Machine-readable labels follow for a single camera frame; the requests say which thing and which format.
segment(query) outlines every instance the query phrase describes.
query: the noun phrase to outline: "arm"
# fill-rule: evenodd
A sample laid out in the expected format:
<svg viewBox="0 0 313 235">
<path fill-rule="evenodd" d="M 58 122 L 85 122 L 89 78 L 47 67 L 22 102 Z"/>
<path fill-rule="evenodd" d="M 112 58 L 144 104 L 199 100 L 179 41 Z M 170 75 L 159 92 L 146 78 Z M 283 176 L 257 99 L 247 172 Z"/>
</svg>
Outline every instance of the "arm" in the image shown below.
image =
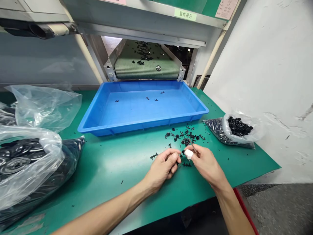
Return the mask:
<svg viewBox="0 0 313 235">
<path fill-rule="evenodd" d="M 108 234 L 147 197 L 156 193 L 166 179 L 170 179 L 181 163 L 177 149 L 159 154 L 142 181 L 125 193 L 107 201 L 64 225 L 52 235 Z"/>
<path fill-rule="evenodd" d="M 245 216 L 237 197 L 228 183 L 226 176 L 208 149 L 193 144 L 200 156 L 193 154 L 191 160 L 199 173 L 209 182 L 213 188 L 230 235 L 254 235 L 253 228 Z M 193 151 L 191 145 L 185 148 Z"/>
</svg>

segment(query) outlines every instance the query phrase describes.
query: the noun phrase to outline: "pink label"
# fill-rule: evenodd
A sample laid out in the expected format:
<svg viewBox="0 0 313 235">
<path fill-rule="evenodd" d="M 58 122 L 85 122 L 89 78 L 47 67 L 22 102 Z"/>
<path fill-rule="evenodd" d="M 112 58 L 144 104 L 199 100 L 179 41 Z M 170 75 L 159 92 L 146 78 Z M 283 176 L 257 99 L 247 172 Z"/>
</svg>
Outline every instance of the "pink label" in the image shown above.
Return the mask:
<svg viewBox="0 0 313 235">
<path fill-rule="evenodd" d="M 104 2 L 113 2 L 113 3 L 117 3 L 117 4 L 122 4 L 122 5 L 126 5 L 126 0 L 101 0 Z"/>
<path fill-rule="evenodd" d="M 238 0 L 221 0 L 215 17 L 229 20 L 237 5 L 237 2 Z"/>
</svg>

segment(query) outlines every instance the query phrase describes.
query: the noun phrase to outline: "hand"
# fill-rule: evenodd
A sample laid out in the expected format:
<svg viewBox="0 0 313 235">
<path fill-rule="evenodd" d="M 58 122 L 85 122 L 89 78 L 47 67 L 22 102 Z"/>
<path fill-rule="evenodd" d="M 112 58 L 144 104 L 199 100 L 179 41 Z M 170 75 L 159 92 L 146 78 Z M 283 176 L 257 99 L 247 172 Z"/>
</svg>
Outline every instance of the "hand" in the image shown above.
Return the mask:
<svg viewBox="0 0 313 235">
<path fill-rule="evenodd" d="M 156 193 L 166 179 L 173 177 L 177 170 L 177 163 L 182 162 L 178 156 L 180 153 L 178 149 L 167 149 L 155 158 L 150 170 L 143 179 L 147 182 L 152 193 Z"/>
<path fill-rule="evenodd" d="M 197 156 L 194 153 L 191 157 L 191 160 L 203 178 L 209 182 L 213 190 L 224 189 L 228 187 L 229 183 L 226 179 L 226 176 L 211 150 L 205 147 L 201 147 L 197 144 L 193 144 L 193 146 L 199 152 L 200 156 Z M 188 145 L 185 150 L 186 149 L 195 152 L 191 145 Z"/>
</svg>

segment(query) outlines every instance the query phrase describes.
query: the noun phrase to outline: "plastic bag of black parts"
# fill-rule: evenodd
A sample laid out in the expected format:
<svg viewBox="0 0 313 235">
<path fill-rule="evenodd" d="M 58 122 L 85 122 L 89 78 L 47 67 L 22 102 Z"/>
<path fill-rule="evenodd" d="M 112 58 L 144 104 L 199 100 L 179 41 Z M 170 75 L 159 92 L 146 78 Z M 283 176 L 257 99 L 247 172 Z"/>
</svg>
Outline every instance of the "plastic bag of black parts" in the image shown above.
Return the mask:
<svg viewBox="0 0 313 235">
<path fill-rule="evenodd" d="M 59 133 L 68 127 L 82 105 L 82 95 L 50 87 L 13 85 L 5 87 L 16 100 L 18 126 L 46 128 Z"/>
<path fill-rule="evenodd" d="M 84 143 L 47 129 L 0 126 L 0 232 L 73 175 Z"/>
<path fill-rule="evenodd" d="M 229 127 L 228 119 L 241 118 L 241 121 L 253 129 L 248 135 L 234 135 Z M 243 114 L 238 110 L 226 113 L 224 117 L 204 120 L 216 138 L 226 145 L 237 145 L 249 149 L 255 149 L 254 142 L 260 140 L 265 133 L 264 125 L 258 118 L 253 118 Z"/>
<path fill-rule="evenodd" d="M 0 125 L 16 125 L 15 108 L 8 107 L 0 102 Z"/>
</svg>

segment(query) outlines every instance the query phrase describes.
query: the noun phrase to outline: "label sign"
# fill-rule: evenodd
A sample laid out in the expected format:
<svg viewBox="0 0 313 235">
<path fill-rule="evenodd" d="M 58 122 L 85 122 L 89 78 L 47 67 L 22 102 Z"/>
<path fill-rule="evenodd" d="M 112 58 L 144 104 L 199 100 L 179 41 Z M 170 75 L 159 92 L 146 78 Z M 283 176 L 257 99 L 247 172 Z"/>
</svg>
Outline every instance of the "label sign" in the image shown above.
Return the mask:
<svg viewBox="0 0 313 235">
<path fill-rule="evenodd" d="M 215 17 L 229 20 L 237 5 L 238 0 L 221 0 Z"/>
<path fill-rule="evenodd" d="M 179 8 L 175 8 L 174 16 L 190 21 L 196 21 L 197 18 L 197 14 Z"/>
<path fill-rule="evenodd" d="M 126 5 L 126 0 L 101 0 L 101 1 Z"/>
</svg>

